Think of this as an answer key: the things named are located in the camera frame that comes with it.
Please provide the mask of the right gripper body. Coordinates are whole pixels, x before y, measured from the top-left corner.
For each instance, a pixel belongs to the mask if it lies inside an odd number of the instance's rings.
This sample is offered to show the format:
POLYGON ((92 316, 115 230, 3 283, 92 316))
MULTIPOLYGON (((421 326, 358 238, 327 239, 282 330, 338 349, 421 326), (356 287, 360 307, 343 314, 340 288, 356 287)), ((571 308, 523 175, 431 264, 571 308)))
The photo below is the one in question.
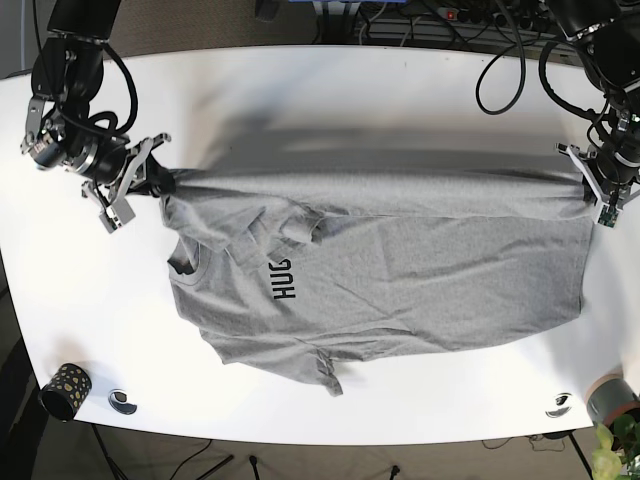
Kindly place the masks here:
POLYGON ((135 218, 135 213, 127 200, 128 195, 146 194, 146 175, 148 165, 160 165, 153 152, 160 146, 169 143, 171 136, 161 133, 153 138, 146 138, 131 149, 117 148, 99 158, 96 168, 82 184, 81 194, 93 201, 99 208, 98 218, 111 234, 121 229, 135 218), (113 156, 122 159, 122 165, 107 180, 99 178, 100 165, 106 164, 113 156))

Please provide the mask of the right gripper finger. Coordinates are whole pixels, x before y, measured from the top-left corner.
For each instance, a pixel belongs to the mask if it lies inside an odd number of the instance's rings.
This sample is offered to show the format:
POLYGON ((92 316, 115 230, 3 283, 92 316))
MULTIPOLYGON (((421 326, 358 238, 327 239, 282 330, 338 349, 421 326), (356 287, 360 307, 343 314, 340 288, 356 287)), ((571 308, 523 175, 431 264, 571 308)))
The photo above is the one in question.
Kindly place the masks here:
POLYGON ((171 195, 176 191, 176 182, 170 170, 161 165, 148 165, 146 194, 154 198, 171 195))

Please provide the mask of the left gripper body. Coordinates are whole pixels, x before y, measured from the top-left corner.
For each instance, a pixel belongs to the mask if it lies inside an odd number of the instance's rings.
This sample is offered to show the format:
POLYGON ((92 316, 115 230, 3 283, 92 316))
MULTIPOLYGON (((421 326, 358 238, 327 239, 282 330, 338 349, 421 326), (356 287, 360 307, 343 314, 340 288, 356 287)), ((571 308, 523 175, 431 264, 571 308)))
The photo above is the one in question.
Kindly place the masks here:
POLYGON ((591 145, 586 151, 573 144, 556 144, 583 175, 585 200, 595 206, 594 222, 614 228, 624 207, 639 197, 639 156, 629 149, 611 151, 591 145))

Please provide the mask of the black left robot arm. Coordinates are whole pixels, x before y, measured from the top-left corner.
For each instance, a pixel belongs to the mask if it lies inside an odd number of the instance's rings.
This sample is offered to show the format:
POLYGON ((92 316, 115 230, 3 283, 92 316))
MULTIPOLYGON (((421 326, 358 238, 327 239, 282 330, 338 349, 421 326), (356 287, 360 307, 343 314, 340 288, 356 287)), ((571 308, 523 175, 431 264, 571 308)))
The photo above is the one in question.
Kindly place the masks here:
POLYGON ((639 18, 617 1, 547 1, 561 34, 544 43, 538 77, 548 96, 564 111, 588 122, 590 148, 557 144, 583 175, 585 200, 596 207, 595 222, 616 225, 619 214, 639 197, 639 18), (547 63, 559 45, 578 56, 589 82, 604 98, 601 110, 580 108, 559 96, 547 63))

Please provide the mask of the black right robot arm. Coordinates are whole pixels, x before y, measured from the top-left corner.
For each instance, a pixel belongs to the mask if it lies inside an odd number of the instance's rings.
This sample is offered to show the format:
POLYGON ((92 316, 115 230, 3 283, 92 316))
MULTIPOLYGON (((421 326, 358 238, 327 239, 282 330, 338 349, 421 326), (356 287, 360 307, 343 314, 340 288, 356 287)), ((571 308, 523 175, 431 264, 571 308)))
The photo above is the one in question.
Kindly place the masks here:
POLYGON ((134 219, 130 194, 158 198, 175 190, 170 171, 155 159, 156 148, 170 142, 167 133, 131 145, 129 131, 139 110, 133 77, 109 40, 117 1, 58 1, 37 39, 21 152, 44 171, 61 167, 83 177, 82 195, 100 208, 108 232, 134 219), (90 103, 104 79, 104 59, 122 73, 130 108, 126 121, 113 111, 92 113, 90 103))

